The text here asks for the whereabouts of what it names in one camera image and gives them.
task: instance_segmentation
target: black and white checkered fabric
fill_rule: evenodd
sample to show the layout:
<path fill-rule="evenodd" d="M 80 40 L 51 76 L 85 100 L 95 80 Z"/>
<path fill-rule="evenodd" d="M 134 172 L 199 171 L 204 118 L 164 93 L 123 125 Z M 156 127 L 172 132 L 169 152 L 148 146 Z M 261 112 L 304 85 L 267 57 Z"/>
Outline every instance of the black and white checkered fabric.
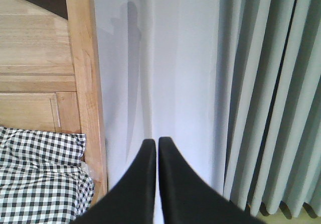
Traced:
<path fill-rule="evenodd" d="M 80 168 L 84 135 L 0 127 L 0 223 L 69 223 L 94 184 Z"/>

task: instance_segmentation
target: gingham pillowcase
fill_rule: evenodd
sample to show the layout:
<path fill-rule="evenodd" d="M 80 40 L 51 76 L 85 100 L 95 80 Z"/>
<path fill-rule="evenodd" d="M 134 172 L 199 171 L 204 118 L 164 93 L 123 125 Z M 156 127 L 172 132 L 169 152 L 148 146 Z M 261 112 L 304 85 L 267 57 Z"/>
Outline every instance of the gingham pillowcase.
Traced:
<path fill-rule="evenodd" d="M 31 131 L 0 126 L 0 145 L 16 158 L 37 163 L 79 166 L 85 151 L 85 134 Z"/>

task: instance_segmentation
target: wooden bedpost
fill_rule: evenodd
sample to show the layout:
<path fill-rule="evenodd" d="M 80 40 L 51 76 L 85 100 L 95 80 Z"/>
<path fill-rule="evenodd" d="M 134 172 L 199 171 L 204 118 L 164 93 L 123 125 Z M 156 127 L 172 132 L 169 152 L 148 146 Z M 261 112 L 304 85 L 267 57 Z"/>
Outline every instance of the wooden bedpost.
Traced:
<path fill-rule="evenodd" d="M 85 161 L 99 182 L 95 202 L 107 193 L 107 164 L 94 0 L 66 2 L 81 132 L 87 134 Z"/>

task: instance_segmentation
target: bed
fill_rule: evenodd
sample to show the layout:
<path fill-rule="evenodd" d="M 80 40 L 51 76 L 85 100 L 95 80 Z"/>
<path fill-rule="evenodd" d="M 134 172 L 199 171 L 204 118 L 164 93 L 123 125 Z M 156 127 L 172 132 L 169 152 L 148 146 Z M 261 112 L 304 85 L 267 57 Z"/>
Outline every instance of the bed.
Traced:
<path fill-rule="evenodd" d="M 0 222 L 68 223 L 107 193 L 94 0 L 0 0 L 0 5 L 0 169 L 6 176 L 0 182 Z M 21 187 L 25 180 L 39 188 L 32 194 Z M 23 204 L 10 192 L 14 185 L 27 198 Z M 59 201 L 76 202 L 72 205 L 81 210 L 57 219 L 37 209 L 35 202 L 44 197 L 48 206 L 58 202 L 64 185 L 72 199 Z"/>

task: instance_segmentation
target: bed headboard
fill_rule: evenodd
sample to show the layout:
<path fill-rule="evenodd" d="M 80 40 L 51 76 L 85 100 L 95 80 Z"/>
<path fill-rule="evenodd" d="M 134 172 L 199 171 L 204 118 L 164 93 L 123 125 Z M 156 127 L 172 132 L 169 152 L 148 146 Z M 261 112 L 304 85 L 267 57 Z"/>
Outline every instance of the bed headboard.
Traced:
<path fill-rule="evenodd" d="M 107 168 L 94 1 L 66 2 L 68 20 L 0 0 L 0 125 L 86 133 L 95 202 L 107 192 Z"/>

